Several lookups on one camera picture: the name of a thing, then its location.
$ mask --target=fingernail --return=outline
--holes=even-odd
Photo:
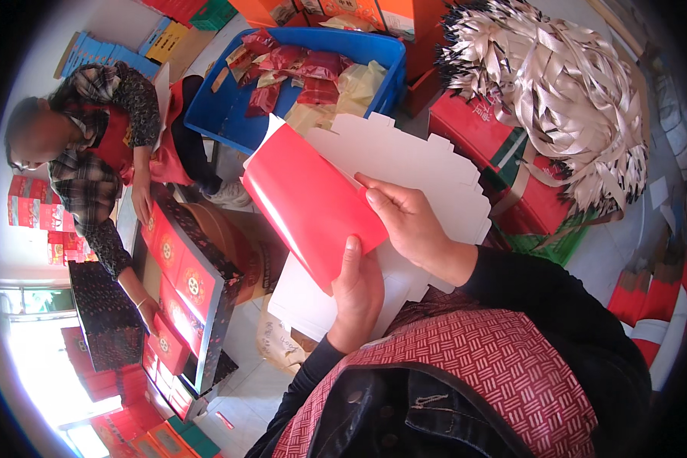
[[[375,204],[382,200],[382,195],[376,189],[369,188],[366,190],[366,200],[368,200],[372,204]]]
[[[348,238],[346,239],[346,249],[347,250],[355,250],[357,243],[359,243],[359,239],[357,239],[357,237],[354,235],[349,235]]]

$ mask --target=sneaker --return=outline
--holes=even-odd
[[[218,206],[229,206],[232,208],[242,208],[252,202],[252,198],[247,193],[244,186],[238,181],[223,182],[216,194],[211,196],[203,194],[212,204]]]

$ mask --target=jacket button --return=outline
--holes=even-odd
[[[384,437],[382,437],[382,446],[384,447],[394,447],[394,444],[397,443],[397,436],[394,434],[386,434]]]
[[[349,404],[358,404],[361,401],[361,391],[354,391],[348,395],[347,401]]]
[[[385,405],[385,407],[379,409],[379,416],[382,418],[389,418],[394,415],[394,408],[391,405]]]

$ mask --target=patterned blouse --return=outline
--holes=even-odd
[[[155,145],[160,132],[155,87],[135,69],[122,61],[115,65],[89,64],[69,77],[80,103],[62,110],[84,133],[85,141],[71,144],[48,164],[51,187],[66,210],[74,215],[79,235],[86,238],[100,262],[113,279],[132,264],[122,247],[117,229],[109,215],[122,190],[119,175],[87,148],[102,140],[109,122],[109,104],[118,105],[129,114],[132,138],[130,147]],[[104,106],[84,110],[81,104]]]

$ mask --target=black sleeve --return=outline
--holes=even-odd
[[[160,134],[160,111],[155,86],[136,69],[119,61],[115,65],[121,78],[112,102],[129,113],[132,128],[130,147],[154,146]]]
[[[122,246],[117,228],[110,218],[84,234],[84,238],[105,269],[110,272],[112,280],[117,281],[122,270],[132,265],[132,257]]]
[[[275,451],[275,445],[285,430],[285,426],[295,416],[298,409],[302,407],[313,389],[323,380],[323,377],[343,357],[344,354],[333,348],[328,338],[324,336],[316,349],[313,350],[308,359],[302,364],[297,374],[295,374],[295,378],[283,395],[283,400],[277,409],[277,413],[275,413],[275,417],[267,425],[265,434],[247,452],[245,455],[247,458],[272,456]]]
[[[559,265],[479,246],[476,269],[461,290],[483,306],[524,312],[560,353],[598,417],[598,456],[614,452],[648,413],[651,383],[638,347]]]

